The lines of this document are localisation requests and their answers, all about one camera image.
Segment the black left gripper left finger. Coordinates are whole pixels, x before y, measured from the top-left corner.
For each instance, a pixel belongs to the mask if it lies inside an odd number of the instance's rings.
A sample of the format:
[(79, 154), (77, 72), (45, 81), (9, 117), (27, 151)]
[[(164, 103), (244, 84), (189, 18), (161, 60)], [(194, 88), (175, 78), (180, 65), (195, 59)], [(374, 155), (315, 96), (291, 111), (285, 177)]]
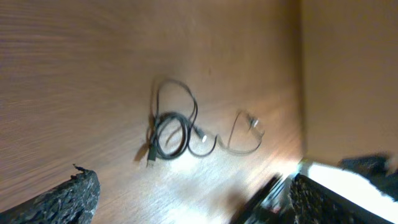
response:
[(101, 185), (95, 171), (79, 173), (24, 203), (1, 212), (1, 223), (90, 224), (98, 208)]

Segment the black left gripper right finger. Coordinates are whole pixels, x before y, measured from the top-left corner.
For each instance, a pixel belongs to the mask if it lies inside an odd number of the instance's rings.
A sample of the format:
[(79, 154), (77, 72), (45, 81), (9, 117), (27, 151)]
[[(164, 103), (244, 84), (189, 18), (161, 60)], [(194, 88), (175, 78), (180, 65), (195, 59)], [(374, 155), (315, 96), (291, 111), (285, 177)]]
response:
[(289, 197), (299, 224), (392, 224), (305, 175), (291, 182)]

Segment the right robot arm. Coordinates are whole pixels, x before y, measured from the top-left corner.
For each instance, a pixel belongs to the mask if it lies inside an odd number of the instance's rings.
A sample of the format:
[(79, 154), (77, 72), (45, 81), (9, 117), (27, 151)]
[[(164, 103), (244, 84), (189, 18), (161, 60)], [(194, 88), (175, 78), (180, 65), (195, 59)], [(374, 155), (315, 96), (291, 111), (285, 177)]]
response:
[(232, 223), (397, 223), (397, 166), (392, 156), (302, 160), (277, 174), (232, 217)]

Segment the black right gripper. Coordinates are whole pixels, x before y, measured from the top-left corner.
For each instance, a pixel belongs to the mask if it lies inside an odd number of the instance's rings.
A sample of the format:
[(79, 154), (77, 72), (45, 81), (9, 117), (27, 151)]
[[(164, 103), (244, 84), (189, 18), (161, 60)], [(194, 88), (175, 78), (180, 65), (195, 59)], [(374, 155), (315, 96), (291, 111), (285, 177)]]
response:
[(289, 199), (289, 181), (274, 175), (231, 218), (230, 224), (294, 224), (295, 213)]

